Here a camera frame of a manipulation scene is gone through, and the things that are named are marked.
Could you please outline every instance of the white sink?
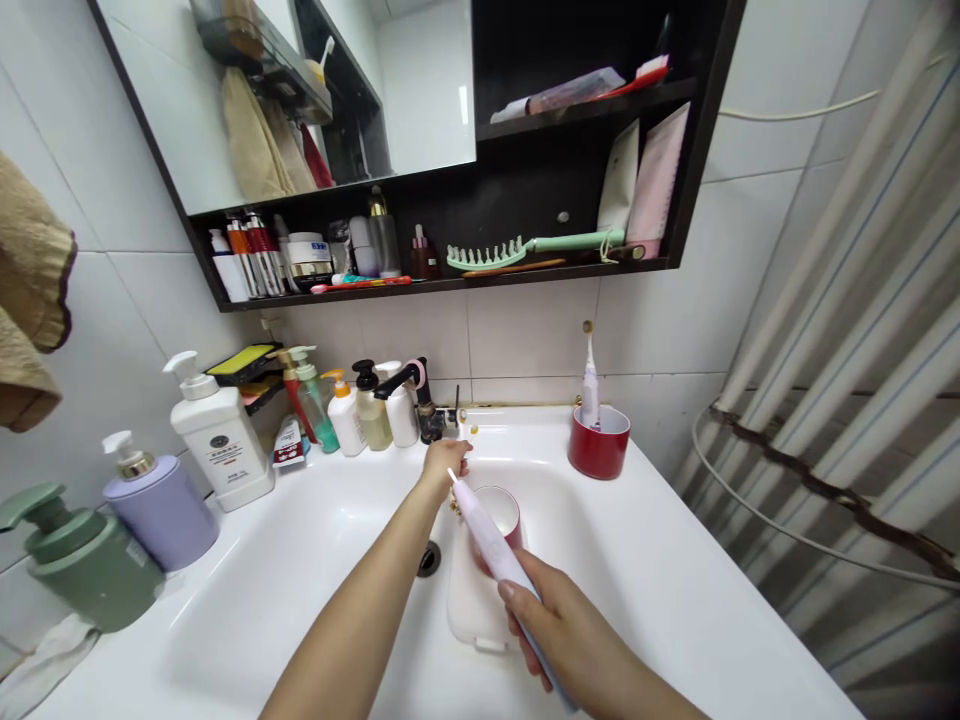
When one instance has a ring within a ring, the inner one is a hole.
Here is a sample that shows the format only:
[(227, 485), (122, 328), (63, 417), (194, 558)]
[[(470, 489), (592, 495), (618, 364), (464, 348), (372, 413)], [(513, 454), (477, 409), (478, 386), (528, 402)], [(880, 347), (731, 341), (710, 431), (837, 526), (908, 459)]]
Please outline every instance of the white sink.
[[(469, 481), (516, 497), (526, 547), (565, 570), (628, 644), (715, 720), (860, 718), (635, 445), (615, 481), (569, 465), (569, 412), (471, 416), (481, 430)], [(34, 717), (256, 717), (317, 613), (416, 481), (423, 453), (315, 457), (224, 516), (210, 552), (171, 578), (133, 626), (103, 638)], [(502, 630), (506, 616), (493, 581), (465, 567), (465, 530), (446, 506), (431, 537), (443, 559), (414, 581), (371, 718), (565, 717), (518, 653), (478, 652), (454, 636), (451, 576), (474, 583), (488, 623)]]

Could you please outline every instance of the white cable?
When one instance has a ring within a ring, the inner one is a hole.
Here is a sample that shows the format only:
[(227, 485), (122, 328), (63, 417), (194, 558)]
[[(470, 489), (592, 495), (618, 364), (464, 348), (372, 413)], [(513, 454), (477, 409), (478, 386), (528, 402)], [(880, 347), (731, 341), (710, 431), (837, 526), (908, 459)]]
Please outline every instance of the white cable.
[(760, 520), (765, 522), (767, 525), (772, 527), (777, 532), (781, 532), (787, 537), (793, 538), (799, 543), (803, 543), (808, 547), (812, 547), (814, 550), (819, 550), (820, 552), (830, 555), (831, 557), (835, 557), (838, 560), (842, 560), (844, 562), (848, 562), (853, 565), (858, 565), (862, 568), (866, 568), (867, 570), (873, 570), (874, 572), (884, 573), (885, 575), (892, 575), (893, 577), (900, 578), (901, 580), (909, 580), (911, 582), (920, 583), (922, 585), (932, 585), (933, 587), (938, 587), (943, 590), (960, 592), (960, 582), (954, 582), (953, 580), (944, 580), (942, 578), (931, 577), (929, 575), (921, 575), (919, 573), (907, 572), (906, 570), (898, 570), (897, 568), (889, 567), (888, 565), (877, 565), (875, 563), (865, 562), (863, 560), (857, 560), (856, 558), (850, 557), (849, 555), (846, 555), (842, 552), (834, 550), (831, 547), (827, 547), (826, 545), (821, 545), (820, 543), (816, 543), (813, 540), (809, 540), (805, 538), (803, 535), (799, 535), (793, 532), (792, 530), (789, 530), (788, 528), (784, 527), (783, 525), (773, 521), (772, 519), (764, 515), (762, 512), (757, 510), (755, 507), (753, 507), (753, 505), (751, 505), (742, 497), (740, 497), (737, 494), (736, 490), (730, 487), (727, 481), (724, 480), (720, 476), (720, 473), (717, 472), (716, 468), (714, 468), (713, 465), (710, 464), (710, 462), (706, 458), (706, 454), (700, 448), (700, 440), (697, 437), (697, 428), (699, 427), (700, 421), (703, 419), (703, 416), (707, 414), (707, 411), (710, 409), (710, 407), (711, 407), (710, 405), (705, 407), (697, 415), (697, 417), (693, 421), (693, 425), (690, 427), (690, 433), (693, 436), (693, 448), (696, 451), (697, 455), (700, 457), (700, 462), (703, 463), (703, 466), (707, 469), (707, 472), (709, 472), (713, 476), (714, 480), (720, 483), (720, 487), (722, 487), (727, 492), (728, 495), (730, 495), (734, 500), (736, 500), (738, 503), (743, 505), (743, 507), (745, 507), (751, 513), (753, 513)]
[[(946, 58), (946, 56), (946, 53), (943, 55), (938, 55), (929, 62), (927, 68), (932, 68), (938, 62)], [(831, 105), (830, 107), (821, 108), (820, 110), (809, 110), (802, 113), (789, 113), (787, 115), (757, 115), (755, 113), (733, 110), (731, 108), (720, 108), (719, 112), (717, 112), (717, 115), (725, 115), (727, 117), (737, 118), (738, 120), (747, 120), (749, 122), (787, 122), (789, 120), (805, 120), (811, 117), (829, 115), (830, 113), (837, 112), (838, 110), (846, 110), (848, 107), (853, 107), (854, 105), (859, 105), (862, 102), (871, 100), (879, 94), (879, 90), (872, 90), (871, 92), (864, 93), (860, 97), (855, 97), (852, 100), (837, 103), (836, 105)]]

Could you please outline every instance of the pink package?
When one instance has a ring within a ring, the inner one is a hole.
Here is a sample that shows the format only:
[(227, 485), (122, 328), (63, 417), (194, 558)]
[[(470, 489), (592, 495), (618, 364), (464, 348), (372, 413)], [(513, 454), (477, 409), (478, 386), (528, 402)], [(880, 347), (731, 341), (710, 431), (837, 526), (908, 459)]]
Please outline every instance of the pink package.
[(627, 247), (642, 245), (644, 259), (660, 254), (689, 111), (687, 103), (647, 133), (624, 243)]

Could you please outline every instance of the red cup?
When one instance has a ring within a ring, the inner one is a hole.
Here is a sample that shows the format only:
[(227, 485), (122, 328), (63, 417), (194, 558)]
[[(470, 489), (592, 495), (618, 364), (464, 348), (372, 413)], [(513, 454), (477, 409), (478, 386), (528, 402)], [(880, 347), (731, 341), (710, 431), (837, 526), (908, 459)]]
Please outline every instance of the red cup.
[[(523, 533), (520, 530), (520, 506), (517, 504), (517, 499), (503, 488), (493, 486), (477, 488), (473, 492), (483, 509), (493, 518), (494, 525), (503, 533), (507, 545), (514, 550), (522, 548)], [(470, 554), (473, 555), (473, 561), (481, 572), (493, 577), (472, 537), (470, 538)]]
[(600, 427), (593, 430), (580, 422), (583, 408), (573, 411), (573, 430), (567, 459), (577, 470), (597, 480), (613, 480), (623, 471), (630, 442), (630, 418), (619, 410), (600, 406)]

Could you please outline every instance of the white striped curtain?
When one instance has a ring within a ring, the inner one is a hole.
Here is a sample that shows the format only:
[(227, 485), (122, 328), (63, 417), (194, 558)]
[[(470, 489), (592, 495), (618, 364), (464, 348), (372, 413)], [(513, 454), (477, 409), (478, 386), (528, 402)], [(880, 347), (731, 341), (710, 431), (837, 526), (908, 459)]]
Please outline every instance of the white striped curtain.
[[(921, 20), (793, 274), (758, 309), (761, 329), (714, 409), (734, 413), (816, 479), (865, 498), (873, 517), (960, 551), (952, 11), (934, 2)], [(698, 444), (750, 505), (845, 555), (932, 576), (928, 562), (862, 529), (716, 418), (699, 423)], [(960, 593), (791, 539), (734, 502), (697, 453), (675, 488), (868, 717), (960, 717)]]

